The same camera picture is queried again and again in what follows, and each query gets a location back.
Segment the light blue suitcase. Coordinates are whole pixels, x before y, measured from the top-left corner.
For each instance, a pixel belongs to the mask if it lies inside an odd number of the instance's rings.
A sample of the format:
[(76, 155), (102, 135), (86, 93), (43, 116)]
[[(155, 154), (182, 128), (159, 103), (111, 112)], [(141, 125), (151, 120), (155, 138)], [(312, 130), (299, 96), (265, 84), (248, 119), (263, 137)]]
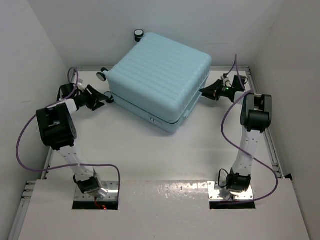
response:
[(211, 64), (210, 55), (147, 32), (107, 81), (119, 106), (173, 134), (199, 101)]

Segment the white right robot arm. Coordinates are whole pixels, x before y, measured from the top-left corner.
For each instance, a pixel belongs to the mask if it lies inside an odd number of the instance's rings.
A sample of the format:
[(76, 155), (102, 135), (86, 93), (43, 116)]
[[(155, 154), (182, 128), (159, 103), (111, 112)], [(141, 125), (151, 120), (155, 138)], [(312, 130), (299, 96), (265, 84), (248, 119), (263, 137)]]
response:
[(252, 163), (258, 141), (272, 122), (272, 96), (255, 94), (246, 91), (245, 77), (235, 76), (232, 85), (227, 85), (224, 74), (214, 84), (200, 90), (202, 96), (218, 101), (228, 98), (233, 104), (241, 105), (240, 125), (242, 136), (238, 154), (226, 177), (224, 188), (231, 192), (241, 193), (248, 190), (251, 183)]

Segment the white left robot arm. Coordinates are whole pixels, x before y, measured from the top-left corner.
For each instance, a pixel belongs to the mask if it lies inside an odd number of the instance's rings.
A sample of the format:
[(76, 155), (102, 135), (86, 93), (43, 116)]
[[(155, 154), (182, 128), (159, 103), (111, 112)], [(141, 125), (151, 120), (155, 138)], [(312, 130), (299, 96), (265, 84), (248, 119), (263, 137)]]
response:
[(79, 88), (68, 83), (60, 86), (58, 103), (36, 111), (39, 133), (45, 146), (57, 151), (71, 165), (74, 173), (73, 181), (82, 194), (94, 198), (102, 198), (102, 184), (92, 166), (84, 166), (87, 162), (76, 147), (77, 130), (72, 114), (82, 107), (95, 111), (106, 103), (111, 104), (111, 94), (102, 94), (91, 85)]

